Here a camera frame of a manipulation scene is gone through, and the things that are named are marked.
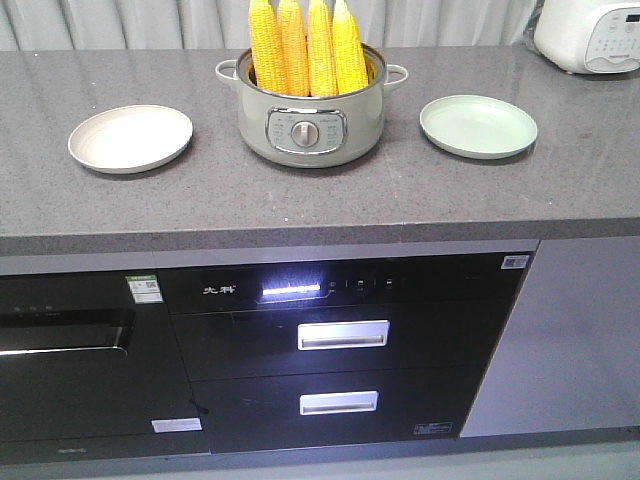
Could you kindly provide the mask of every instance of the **plate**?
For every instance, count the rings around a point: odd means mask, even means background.
[[[69,152],[104,173],[138,173],[176,158],[193,124],[184,113],[160,105],[130,105],[85,120],[69,136]]]
[[[420,112],[420,125],[427,138],[440,148],[483,160],[515,155],[538,136],[536,122],[525,111],[502,100],[477,95],[434,100]]]

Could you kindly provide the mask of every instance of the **drawer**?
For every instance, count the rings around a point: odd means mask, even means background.
[[[481,368],[294,375],[196,382],[214,452],[456,437]]]
[[[507,300],[173,316],[191,380],[485,365]]]

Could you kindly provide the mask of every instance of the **pot knob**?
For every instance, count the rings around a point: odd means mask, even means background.
[[[318,127],[311,122],[298,122],[291,129],[291,138],[299,147],[312,147],[318,143]]]

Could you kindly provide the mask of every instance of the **sticker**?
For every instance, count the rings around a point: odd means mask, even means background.
[[[195,432],[202,430],[199,418],[172,418],[169,420],[151,420],[153,431],[156,433],[168,432]]]
[[[507,255],[502,260],[502,270],[522,270],[527,267],[530,255]]]
[[[161,303],[162,293],[155,275],[135,275],[127,277],[129,290],[136,303]]]
[[[451,433],[453,422],[419,423],[413,428],[414,435],[435,435],[438,433]]]

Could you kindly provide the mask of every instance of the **dishwasher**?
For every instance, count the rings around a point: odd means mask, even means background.
[[[209,453],[156,282],[0,276],[0,465]]]
[[[211,451],[457,437],[529,255],[159,269]]]

